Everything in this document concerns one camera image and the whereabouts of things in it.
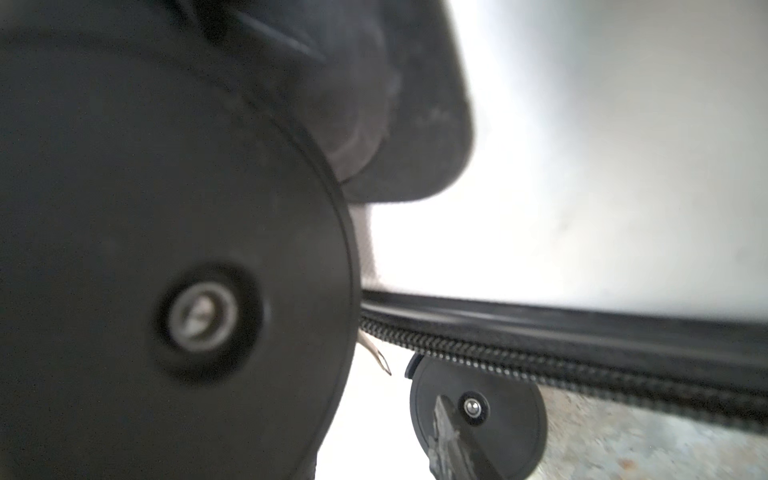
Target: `black zipper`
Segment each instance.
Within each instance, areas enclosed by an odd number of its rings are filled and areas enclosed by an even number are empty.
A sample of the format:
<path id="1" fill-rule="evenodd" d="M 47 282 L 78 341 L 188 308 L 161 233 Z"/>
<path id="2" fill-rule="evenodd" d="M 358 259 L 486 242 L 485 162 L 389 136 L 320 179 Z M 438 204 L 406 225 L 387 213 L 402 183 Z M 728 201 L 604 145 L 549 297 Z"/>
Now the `black zipper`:
<path id="1" fill-rule="evenodd" d="M 360 328 L 385 342 L 509 379 L 768 434 L 765 396 L 421 333 L 389 324 L 380 313 L 365 309 Z"/>

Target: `metal bolt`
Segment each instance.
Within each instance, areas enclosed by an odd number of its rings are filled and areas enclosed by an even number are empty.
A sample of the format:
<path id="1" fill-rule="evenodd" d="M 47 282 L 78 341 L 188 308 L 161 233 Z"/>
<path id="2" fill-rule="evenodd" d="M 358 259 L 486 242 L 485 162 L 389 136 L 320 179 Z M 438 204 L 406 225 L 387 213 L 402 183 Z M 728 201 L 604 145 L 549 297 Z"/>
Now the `metal bolt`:
<path id="1" fill-rule="evenodd" d="M 168 313 L 171 339 L 188 352 L 206 352 L 226 342 L 237 324 L 237 299 L 221 283 L 201 282 L 174 300 Z"/>
<path id="2" fill-rule="evenodd" d="M 482 407 L 477 399 L 469 398 L 464 401 L 464 412 L 470 419 L 477 419 L 482 414 Z"/>

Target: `concrete floor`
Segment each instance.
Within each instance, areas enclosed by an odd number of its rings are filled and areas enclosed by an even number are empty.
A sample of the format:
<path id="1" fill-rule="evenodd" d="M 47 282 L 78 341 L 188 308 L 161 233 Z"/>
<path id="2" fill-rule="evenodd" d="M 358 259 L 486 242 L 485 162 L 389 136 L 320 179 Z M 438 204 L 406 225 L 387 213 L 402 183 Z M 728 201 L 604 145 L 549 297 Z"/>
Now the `concrete floor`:
<path id="1" fill-rule="evenodd" d="M 411 353 L 376 341 L 393 376 L 358 346 L 317 480 L 434 480 L 413 433 Z M 544 458 L 530 479 L 768 479 L 768 437 L 542 389 L 549 420 Z"/>

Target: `rust stain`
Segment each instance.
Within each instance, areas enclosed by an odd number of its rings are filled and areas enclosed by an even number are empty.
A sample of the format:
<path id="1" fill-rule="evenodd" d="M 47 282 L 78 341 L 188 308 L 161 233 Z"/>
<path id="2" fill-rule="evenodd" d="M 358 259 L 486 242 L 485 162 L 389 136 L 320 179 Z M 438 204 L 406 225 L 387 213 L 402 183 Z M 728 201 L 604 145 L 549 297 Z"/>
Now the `rust stain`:
<path id="1" fill-rule="evenodd" d="M 630 460 L 628 458 L 620 458 L 619 466 L 624 470 L 634 470 L 637 467 L 637 464 L 634 462 L 634 460 Z"/>

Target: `black plastic disc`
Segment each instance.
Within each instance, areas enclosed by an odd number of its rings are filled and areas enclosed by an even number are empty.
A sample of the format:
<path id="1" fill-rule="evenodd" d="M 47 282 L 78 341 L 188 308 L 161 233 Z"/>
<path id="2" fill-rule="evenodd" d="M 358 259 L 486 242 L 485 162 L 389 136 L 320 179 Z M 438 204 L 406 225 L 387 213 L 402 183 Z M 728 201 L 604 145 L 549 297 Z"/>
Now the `black plastic disc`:
<path id="1" fill-rule="evenodd" d="M 411 384 L 411 420 L 424 452 L 434 435 L 433 411 L 448 396 L 505 480 L 522 480 L 541 461 L 547 443 L 547 413 L 536 385 L 470 369 L 432 357 L 418 361 Z M 469 418 L 467 398 L 480 400 L 483 418 Z"/>
<path id="2" fill-rule="evenodd" d="M 352 361 L 346 205 L 300 128 L 129 11 L 104 25 L 135 39 L 0 38 L 3 453 L 13 478 L 290 478 Z M 201 282 L 239 320 L 198 354 L 164 317 Z"/>

